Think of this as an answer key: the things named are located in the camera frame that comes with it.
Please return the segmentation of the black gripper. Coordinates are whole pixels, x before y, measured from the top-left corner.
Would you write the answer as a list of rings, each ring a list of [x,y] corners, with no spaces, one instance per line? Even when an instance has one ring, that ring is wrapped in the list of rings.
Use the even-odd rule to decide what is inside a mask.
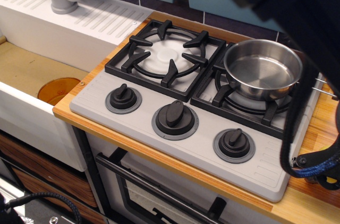
[[[309,168],[321,164],[322,162],[330,159],[334,154],[339,152],[339,135],[336,141],[326,150],[317,152],[301,154],[294,157],[292,160],[293,167],[298,169]],[[336,184],[328,184],[326,176],[336,179]],[[322,171],[320,175],[312,175],[305,178],[305,181],[310,184],[319,184],[323,188],[335,191],[339,189],[339,165],[328,171]]]

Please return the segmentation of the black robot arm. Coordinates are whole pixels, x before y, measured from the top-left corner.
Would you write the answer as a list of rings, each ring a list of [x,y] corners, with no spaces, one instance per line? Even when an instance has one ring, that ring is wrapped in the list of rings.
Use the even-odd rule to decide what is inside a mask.
[[[322,73],[339,95],[339,0],[233,0],[261,20],[273,19],[305,54],[300,84],[284,126],[280,165],[289,175],[306,178],[328,190],[339,189],[339,141],[329,148],[289,159],[294,120],[307,103],[315,74]]]

